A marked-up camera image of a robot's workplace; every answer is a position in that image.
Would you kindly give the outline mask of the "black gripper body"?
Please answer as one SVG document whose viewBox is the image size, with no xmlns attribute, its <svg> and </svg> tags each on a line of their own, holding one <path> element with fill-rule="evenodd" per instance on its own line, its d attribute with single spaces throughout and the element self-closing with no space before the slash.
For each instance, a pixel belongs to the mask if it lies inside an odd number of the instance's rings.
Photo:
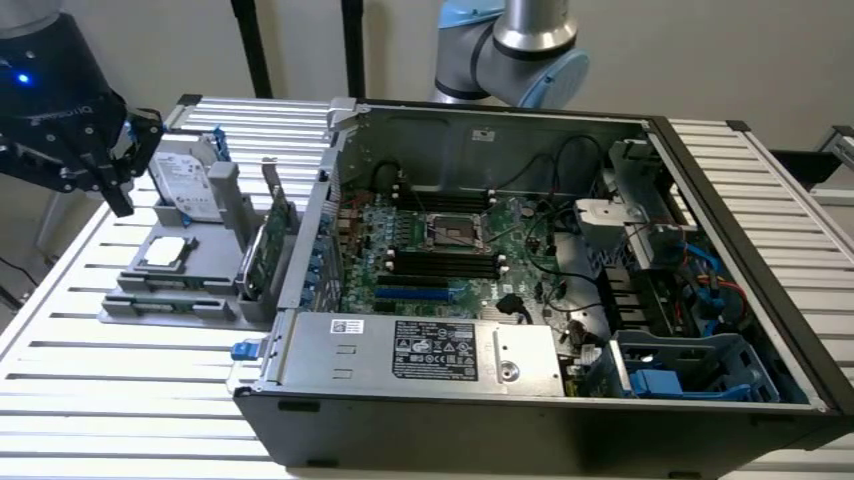
<svg viewBox="0 0 854 480">
<path fill-rule="evenodd" d="M 3 174 L 59 192 L 115 189 L 126 115 L 70 14 L 2 40 Z"/>
</svg>

